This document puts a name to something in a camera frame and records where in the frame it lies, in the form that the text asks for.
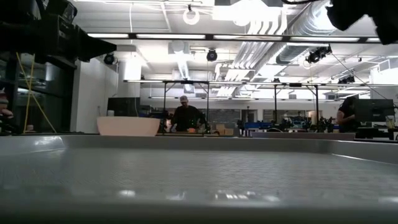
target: person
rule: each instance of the person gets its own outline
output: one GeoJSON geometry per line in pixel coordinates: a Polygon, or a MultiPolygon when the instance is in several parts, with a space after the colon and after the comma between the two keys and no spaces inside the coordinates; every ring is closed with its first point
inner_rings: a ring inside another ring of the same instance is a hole
{"type": "Polygon", "coordinates": [[[355,132],[358,128],[358,122],[355,120],[355,101],[355,97],[347,97],[337,111],[336,122],[340,126],[341,133],[355,132]]]}
{"type": "Polygon", "coordinates": [[[4,90],[0,90],[0,135],[20,134],[19,127],[15,125],[14,114],[7,107],[7,96],[4,90]]]}
{"type": "Polygon", "coordinates": [[[4,90],[0,90],[0,114],[7,118],[13,118],[14,114],[7,109],[8,100],[4,90]]]}
{"type": "Polygon", "coordinates": [[[197,128],[198,120],[202,123],[202,113],[196,107],[188,104],[187,96],[181,96],[180,102],[181,106],[174,112],[172,127],[176,124],[175,130],[178,132],[186,132],[190,128],[197,128]]]}

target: glass wall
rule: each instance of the glass wall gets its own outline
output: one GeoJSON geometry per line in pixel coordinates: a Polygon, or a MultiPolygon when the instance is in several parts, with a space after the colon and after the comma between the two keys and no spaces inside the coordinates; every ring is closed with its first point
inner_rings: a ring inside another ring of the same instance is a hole
{"type": "Polygon", "coordinates": [[[15,56],[10,55],[9,60],[0,60],[0,90],[4,88],[7,93],[15,123],[23,130],[27,120],[29,131],[33,133],[52,133],[53,128],[58,133],[68,132],[74,70],[65,70],[48,62],[34,62],[32,72],[33,56],[21,54],[23,72],[15,56]],[[30,97],[29,82],[32,89],[30,97]]]}

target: white bowl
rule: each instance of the white bowl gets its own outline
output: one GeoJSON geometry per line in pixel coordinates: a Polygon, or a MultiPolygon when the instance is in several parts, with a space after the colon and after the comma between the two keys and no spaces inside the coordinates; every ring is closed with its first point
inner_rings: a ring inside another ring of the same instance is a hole
{"type": "Polygon", "coordinates": [[[108,116],[97,118],[99,134],[102,136],[156,136],[160,120],[108,116]]]}

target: cap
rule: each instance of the cap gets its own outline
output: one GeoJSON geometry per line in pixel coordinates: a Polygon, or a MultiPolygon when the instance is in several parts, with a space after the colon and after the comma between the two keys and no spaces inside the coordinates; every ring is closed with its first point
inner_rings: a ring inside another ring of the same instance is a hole
{"type": "Polygon", "coordinates": [[[181,102],[181,103],[183,103],[183,102],[188,102],[188,97],[187,97],[187,96],[181,96],[181,97],[180,97],[180,102],[181,102]]]}

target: blue object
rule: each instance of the blue object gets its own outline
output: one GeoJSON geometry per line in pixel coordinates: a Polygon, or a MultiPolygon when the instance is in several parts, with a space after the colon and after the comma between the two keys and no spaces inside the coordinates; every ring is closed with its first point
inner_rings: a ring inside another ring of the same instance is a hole
{"type": "Polygon", "coordinates": [[[271,122],[246,122],[244,124],[245,129],[249,128],[269,128],[272,125],[271,122]]]}

